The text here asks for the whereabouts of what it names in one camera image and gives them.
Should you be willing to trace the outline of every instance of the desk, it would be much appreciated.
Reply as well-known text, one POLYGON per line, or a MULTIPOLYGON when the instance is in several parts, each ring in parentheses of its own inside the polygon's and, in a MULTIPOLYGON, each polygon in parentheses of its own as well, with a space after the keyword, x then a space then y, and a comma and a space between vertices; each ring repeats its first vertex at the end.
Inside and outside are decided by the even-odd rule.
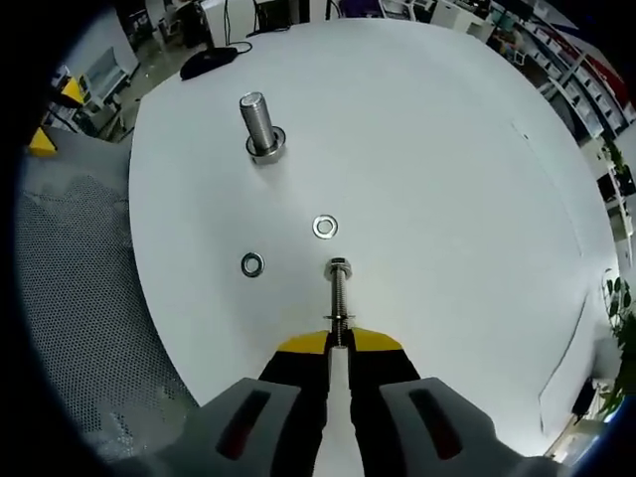
MULTIPOLYGON (((593 298, 617 269, 561 120, 503 58, 450 30, 343 19, 250 41, 230 65, 144 96, 133 138, 139 277, 194 398, 257 377, 289 335, 326 329, 324 265, 346 256, 358 326, 400 340, 514 449, 543 453, 572 402, 551 400, 562 426, 542 431, 539 394, 586 296, 605 319, 593 298), (262 169, 239 113, 251 90, 287 134, 286 155, 262 169), (312 234, 322 214, 339 223, 332 239, 312 234), (240 272, 249 251, 265 259, 258 278, 240 272)), ((585 372, 575 366, 569 388, 585 372)), ((315 475, 361 475, 343 373, 332 370, 315 475)))
POLYGON ((430 23, 456 32, 468 33, 484 43, 488 41, 495 29, 492 23, 464 10, 459 5, 444 0, 437 1, 430 23))

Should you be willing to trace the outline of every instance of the metal bolt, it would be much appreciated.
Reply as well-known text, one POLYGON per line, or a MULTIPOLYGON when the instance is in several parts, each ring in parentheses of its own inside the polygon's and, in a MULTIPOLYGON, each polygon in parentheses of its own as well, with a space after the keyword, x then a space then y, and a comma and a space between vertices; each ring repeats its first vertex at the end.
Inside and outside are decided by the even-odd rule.
POLYGON ((245 147, 256 164, 277 162, 283 152, 285 132, 271 125, 265 96, 261 92, 249 92, 238 102, 249 138, 245 147))
POLYGON ((345 281, 352 275, 351 263, 346 258, 332 258, 325 268, 325 276, 331 281, 331 331, 336 335, 336 346, 344 347, 343 334, 349 328, 349 312, 345 281))

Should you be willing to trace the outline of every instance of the black computer mouse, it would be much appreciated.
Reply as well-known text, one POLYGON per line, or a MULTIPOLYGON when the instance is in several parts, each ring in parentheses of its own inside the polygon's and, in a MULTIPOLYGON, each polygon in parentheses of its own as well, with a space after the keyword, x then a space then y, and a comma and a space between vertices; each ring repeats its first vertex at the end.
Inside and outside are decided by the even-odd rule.
POLYGON ((181 67, 181 80, 196 78, 198 75, 227 65, 233 62, 238 55, 239 51, 232 47, 203 50, 190 57, 181 67))

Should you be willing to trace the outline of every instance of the bolt head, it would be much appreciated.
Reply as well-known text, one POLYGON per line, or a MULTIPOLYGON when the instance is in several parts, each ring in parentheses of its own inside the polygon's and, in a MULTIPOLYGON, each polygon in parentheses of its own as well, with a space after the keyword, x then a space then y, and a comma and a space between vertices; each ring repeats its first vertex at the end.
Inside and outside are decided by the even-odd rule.
POLYGON ((345 272, 345 278, 347 280, 351 278, 351 275, 353 274, 351 263, 349 263, 349 260, 347 258, 336 257, 329 260, 327 262, 327 266, 325 267, 325 278, 331 281, 333 277, 333 271, 335 269, 343 270, 345 272))

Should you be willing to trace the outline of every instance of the gray floor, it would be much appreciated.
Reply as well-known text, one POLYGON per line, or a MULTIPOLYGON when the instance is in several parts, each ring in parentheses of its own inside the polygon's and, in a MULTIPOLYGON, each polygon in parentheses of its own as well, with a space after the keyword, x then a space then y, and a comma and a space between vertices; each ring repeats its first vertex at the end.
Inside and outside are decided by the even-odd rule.
MULTIPOLYGON (((162 49, 154 39, 141 45, 136 52, 139 68, 131 79, 130 87, 119 93, 122 115, 128 129, 135 125, 141 98, 164 80, 176 75, 186 60, 203 48, 204 45, 201 45, 189 50, 173 42, 162 49)), ((118 142, 123 134, 124 131, 117 131, 110 140, 118 142)))

